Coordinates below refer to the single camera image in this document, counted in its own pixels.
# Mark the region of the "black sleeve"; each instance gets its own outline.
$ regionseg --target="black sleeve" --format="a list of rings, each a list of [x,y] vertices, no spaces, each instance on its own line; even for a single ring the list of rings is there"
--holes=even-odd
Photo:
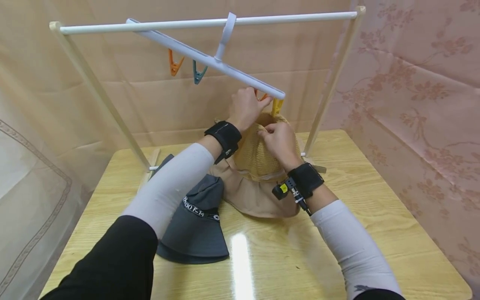
[[[150,299],[157,243],[147,223],[121,216],[42,300]]]
[[[405,300],[405,298],[387,289],[373,288],[359,294],[353,300]]]

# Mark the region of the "hat brim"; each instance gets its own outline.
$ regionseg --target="hat brim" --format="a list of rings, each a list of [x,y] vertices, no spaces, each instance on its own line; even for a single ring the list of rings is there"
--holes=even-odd
[[[182,255],[203,258],[229,256],[220,222],[196,216],[183,205],[173,214],[167,231],[159,242],[161,244]]]
[[[225,256],[217,257],[199,257],[185,255],[170,249],[169,247],[165,246],[161,241],[158,243],[156,253],[158,256],[165,258],[168,261],[179,264],[211,264],[226,260],[229,256],[228,254]]]

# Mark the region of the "wooden table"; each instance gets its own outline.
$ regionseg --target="wooden table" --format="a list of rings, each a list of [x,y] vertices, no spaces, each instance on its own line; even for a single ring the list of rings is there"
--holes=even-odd
[[[307,133],[299,133],[304,142]],[[187,144],[163,146],[159,161]],[[145,148],[149,156],[153,148]],[[341,130],[320,132],[313,151],[324,178],[386,256],[407,299],[472,297],[471,290],[382,177]],[[58,285],[135,196],[144,173],[130,150],[112,157],[42,295]],[[336,260],[308,216],[245,216],[220,207],[230,259],[182,265],[155,257],[152,299],[346,298]]]

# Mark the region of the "orange clothespin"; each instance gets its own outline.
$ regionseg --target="orange clothespin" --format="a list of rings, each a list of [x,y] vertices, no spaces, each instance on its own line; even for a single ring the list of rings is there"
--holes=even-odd
[[[256,88],[254,88],[253,90],[255,91],[255,96],[257,96],[258,90],[257,90]],[[257,98],[257,100],[258,100],[258,101],[262,101],[263,99],[265,99],[265,98],[267,98],[267,97],[268,97],[268,95],[265,94],[261,99]]]
[[[177,72],[179,71],[181,64],[183,63],[183,60],[185,57],[182,57],[179,63],[176,63],[173,61],[173,52],[171,49],[168,49],[168,58],[170,58],[170,74],[172,76],[177,75]]]
[[[283,105],[283,99],[278,100],[277,98],[273,98],[273,105],[272,105],[272,117],[276,117],[280,112],[280,109]]]

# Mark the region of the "black wrist strap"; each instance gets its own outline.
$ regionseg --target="black wrist strap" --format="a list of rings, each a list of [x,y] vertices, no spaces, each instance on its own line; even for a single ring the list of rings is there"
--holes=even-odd
[[[325,182],[322,176],[309,163],[303,163],[288,172],[288,176],[295,181],[297,190],[305,199],[310,198],[313,195],[313,190]]]
[[[215,161],[215,164],[218,164],[224,158],[229,158],[239,148],[240,131],[227,121],[220,121],[213,125],[205,131],[205,135],[213,136],[222,146],[222,153]]]

